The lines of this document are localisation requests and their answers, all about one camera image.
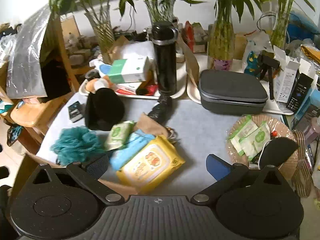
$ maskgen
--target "silver screw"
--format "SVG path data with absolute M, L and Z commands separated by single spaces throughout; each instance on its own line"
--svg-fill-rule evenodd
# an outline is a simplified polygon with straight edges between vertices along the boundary
M 197 202 L 206 202 L 209 200 L 209 196 L 205 194 L 197 194 L 193 197 L 193 199 Z
M 119 194 L 109 194 L 106 196 L 106 200 L 108 200 L 109 202 L 116 202 L 119 201 L 121 199 L 121 195 Z

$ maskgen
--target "green and white box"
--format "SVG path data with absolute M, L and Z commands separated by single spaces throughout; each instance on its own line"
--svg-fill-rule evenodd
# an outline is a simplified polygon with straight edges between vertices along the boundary
M 143 82 L 148 78 L 149 69 L 148 57 L 118 59 L 113 62 L 108 76 L 115 84 Z

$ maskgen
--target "mini tripod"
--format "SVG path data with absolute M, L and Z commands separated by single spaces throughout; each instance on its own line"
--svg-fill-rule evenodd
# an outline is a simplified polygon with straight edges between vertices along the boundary
M 259 68 L 254 71 L 253 75 L 258 76 L 260 74 L 259 79 L 262 80 L 268 71 L 270 100 L 273 100 L 272 68 L 277 70 L 280 66 L 280 62 L 273 58 L 273 53 L 263 50 L 258 56 L 258 66 Z

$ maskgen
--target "white tablecloth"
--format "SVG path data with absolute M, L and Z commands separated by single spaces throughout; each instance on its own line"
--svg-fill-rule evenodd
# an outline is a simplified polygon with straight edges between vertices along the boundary
M 85 104 L 87 97 L 76 93 L 59 112 L 50 126 L 37 156 L 55 162 L 56 155 L 50 146 L 59 138 L 61 129 L 84 125 L 84 119 L 72 123 L 68 117 L 68 106 L 76 101 Z M 155 100 L 122 98 L 126 114 L 124 120 L 137 121 L 142 112 L 148 113 L 156 103 Z M 167 178 L 154 191 L 153 195 L 187 195 L 210 186 L 215 179 L 206 170 L 206 158 L 215 154 L 230 163 L 225 149 L 227 131 L 238 116 L 213 114 L 191 100 L 174 100 L 175 112 L 167 126 L 174 128 L 179 136 L 175 144 L 177 152 L 186 161 L 177 171 Z M 103 141 L 108 132 L 97 131 Z M 110 167 L 101 177 L 112 182 L 119 182 Z

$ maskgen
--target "tiled floor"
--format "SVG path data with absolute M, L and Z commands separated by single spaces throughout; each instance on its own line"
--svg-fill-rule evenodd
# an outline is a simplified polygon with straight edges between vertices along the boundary
M 0 180 L 1 185 L 12 186 L 16 172 L 23 159 L 25 148 L 16 142 L 12 147 L 6 144 L 7 130 L 9 126 L 0 121 L 0 144 L 4 150 L 0 153 L 0 166 L 7 166 L 10 169 L 10 176 Z M 320 240 L 320 210 L 314 205 L 315 193 L 310 197 L 301 199 L 304 208 L 304 220 L 300 227 L 300 240 Z

